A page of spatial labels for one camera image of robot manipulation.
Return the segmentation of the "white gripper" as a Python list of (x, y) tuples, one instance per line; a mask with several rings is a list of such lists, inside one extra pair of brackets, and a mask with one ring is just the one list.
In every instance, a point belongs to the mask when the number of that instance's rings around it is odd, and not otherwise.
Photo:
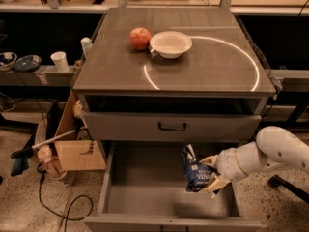
[(236, 148), (223, 150), (218, 155), (205, 157), (200, 160), (200, 163), (217, 169), (220, 174), (212, 173), (209, 182), (202, 188), (202, 192), (207, 192), (211, 198), (214, 198), (216, 192), (225, 188), (230, 181), (247, 176), (239, 164)]

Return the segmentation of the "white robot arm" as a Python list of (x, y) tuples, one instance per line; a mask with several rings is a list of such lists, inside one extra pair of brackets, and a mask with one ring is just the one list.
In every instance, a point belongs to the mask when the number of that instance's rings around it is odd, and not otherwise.
[(309, 146), (288, 130), (269, 126), (262, 128), (253, 142), (223, 150), (200, 163), (215, 170), (202, 188), (214, 196), (217, 190), (256, 172), (295, 167), (309, 173)]

